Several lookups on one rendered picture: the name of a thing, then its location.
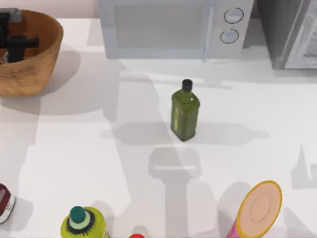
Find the grey cabinet with dark inside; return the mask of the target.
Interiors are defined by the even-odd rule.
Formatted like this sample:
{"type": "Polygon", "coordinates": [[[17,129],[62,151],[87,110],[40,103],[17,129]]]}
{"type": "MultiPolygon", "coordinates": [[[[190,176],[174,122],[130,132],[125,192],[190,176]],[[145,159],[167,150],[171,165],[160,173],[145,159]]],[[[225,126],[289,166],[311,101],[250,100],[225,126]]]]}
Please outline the grey cabinet with dark inside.
{"type": "Polygon", "coordinates": [[[273,68],[286,69],[290,35],[302,0],[257,0],[273,68]]]}

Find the yellow-green bottle with teal cap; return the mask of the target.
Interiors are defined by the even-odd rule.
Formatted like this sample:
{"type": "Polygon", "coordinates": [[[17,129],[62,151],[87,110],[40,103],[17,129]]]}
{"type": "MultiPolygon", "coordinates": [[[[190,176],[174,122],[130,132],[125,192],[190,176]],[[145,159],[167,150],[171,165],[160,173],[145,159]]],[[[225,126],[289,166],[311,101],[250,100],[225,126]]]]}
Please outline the yellow-green bottle with teal cap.
{"type": "Polygon", "coordinates": [[[94,207],[74,206],[63,220],[61,238],[110,238],[103,214],[94,207]]]}

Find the pink and yellow can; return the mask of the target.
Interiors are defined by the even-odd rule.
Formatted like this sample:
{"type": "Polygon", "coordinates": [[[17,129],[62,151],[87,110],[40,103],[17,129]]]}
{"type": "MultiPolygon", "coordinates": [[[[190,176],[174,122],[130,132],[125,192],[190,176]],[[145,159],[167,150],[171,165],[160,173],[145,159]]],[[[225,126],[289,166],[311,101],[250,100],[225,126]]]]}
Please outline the pink and yellow can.
{"type": "Polygon", "coordinates": [[[277,182],[265,180],[255,185],[240,204],[226,238],[262,238],[275,223],[282,200],[277,182]]]}

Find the grey cabinet door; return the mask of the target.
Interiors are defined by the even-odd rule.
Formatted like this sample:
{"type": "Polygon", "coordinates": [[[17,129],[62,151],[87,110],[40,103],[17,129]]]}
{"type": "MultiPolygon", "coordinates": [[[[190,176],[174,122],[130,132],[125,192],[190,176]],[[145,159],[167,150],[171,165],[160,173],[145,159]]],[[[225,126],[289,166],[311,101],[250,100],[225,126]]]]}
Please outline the grey cabinet door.
{"type": "Polygon", "coordinates": [[[291,31],[287,69],[317,69],[317,0],[302,0],[291,31]]]}

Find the pale grey rounded box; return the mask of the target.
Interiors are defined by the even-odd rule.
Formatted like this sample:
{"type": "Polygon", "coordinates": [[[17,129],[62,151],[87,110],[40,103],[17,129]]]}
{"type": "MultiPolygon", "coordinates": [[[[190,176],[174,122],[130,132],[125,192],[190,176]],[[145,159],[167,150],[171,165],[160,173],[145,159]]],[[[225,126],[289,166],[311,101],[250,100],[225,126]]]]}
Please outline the pale grey rounded box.
{"type": "Polygon", "coordinates": [[[18,8],[0,8],[0,14],[8,14],[9,23],[20,23],[22,21],[22,13],[18,8]]]}

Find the green bottle with black cap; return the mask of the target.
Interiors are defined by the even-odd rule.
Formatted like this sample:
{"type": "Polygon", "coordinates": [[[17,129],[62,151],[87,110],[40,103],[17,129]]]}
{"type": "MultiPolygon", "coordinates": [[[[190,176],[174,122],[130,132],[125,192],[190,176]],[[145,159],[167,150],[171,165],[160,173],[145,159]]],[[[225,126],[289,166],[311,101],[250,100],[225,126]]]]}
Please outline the green bottle with black cap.
{"type": "Polygon", "coordinates": [[[171,96],[170,129],[181,141],[195,136],[200,100],[192,92],[193,81],[184,79],[182,87],[171,96]]]}

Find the pale microwave oven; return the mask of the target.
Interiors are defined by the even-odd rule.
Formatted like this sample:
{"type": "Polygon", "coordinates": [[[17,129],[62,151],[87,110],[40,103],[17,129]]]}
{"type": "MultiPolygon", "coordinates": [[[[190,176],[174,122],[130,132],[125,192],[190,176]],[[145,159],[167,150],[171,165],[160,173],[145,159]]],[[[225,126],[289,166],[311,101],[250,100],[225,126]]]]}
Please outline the pale microwave oven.
{"type": "Polygon", "coordinates": [[[211,0],[214,7],[213,28],[208,50],[208,59],[229,59],[240,55],[248,23],[250,20],[254,0],[211,0]],[[236,24],[228,24],[224,20],[224,13],[228,9],[241,8],[244,12],[243,19],[236,24]],[[232,44],[224,44],[219,36],[223,31],[235,29],[239,32],[239,39],[232,44]]]}

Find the wooden basket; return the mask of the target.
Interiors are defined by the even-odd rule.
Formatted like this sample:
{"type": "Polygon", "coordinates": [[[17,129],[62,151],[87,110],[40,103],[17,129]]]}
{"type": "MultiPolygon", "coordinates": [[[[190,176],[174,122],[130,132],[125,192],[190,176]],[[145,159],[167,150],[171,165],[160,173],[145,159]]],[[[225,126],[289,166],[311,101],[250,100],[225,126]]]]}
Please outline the wooden basket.
{"type": "Polygon", "coordinates": [[[39,47],[25,51],[24,60],[0,64],[0,96],[32,96],[51,79],[63,38],[63,27],[44,13],[21,11],[20,23],[9,23],[10,35],[38,37],[39,47]]]}

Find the round microwave knob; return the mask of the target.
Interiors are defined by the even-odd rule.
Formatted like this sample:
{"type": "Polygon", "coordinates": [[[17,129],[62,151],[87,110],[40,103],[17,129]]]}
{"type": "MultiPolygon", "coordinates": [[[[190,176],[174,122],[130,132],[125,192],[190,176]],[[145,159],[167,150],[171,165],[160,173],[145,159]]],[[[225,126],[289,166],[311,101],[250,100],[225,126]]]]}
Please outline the round microwave knob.
{"type": "Polygon", "coordinates": [[[224,20],[228,23],[228,24],[236,24],[238,22],[240,22],[244,17],[244,12],[241,8],[232,8],[232,9],[228,9],[225,13],[224,13],[224,20]]]}
{"type": "Polygon", "coordinates": [[[223,31],[219,38],[224,44],[232,44],[239,39],[239,32],[235,29],[229,29],[223,31]]]}

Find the microwave oven door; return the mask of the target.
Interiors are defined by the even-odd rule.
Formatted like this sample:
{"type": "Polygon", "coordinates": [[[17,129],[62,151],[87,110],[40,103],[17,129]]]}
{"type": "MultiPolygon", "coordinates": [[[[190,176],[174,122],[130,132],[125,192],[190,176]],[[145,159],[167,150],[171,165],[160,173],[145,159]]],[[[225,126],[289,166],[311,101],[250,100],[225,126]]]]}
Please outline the microwave oven door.
{"type": "Polygon", "coordinates": [[[98,0],[109,59],[206,59],[211,0],[98,0]]]}

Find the red and white can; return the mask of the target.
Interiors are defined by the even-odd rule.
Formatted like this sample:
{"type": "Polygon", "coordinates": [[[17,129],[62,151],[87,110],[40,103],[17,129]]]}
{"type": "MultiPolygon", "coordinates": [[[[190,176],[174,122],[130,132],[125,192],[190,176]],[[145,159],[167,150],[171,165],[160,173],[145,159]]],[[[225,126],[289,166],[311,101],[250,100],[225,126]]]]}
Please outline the red and white can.
{"type": "Polygon", "coordinates": [[[4,184],[0,183],[0,224],[9,218],[14,205],[15,197],[4,184]]]}

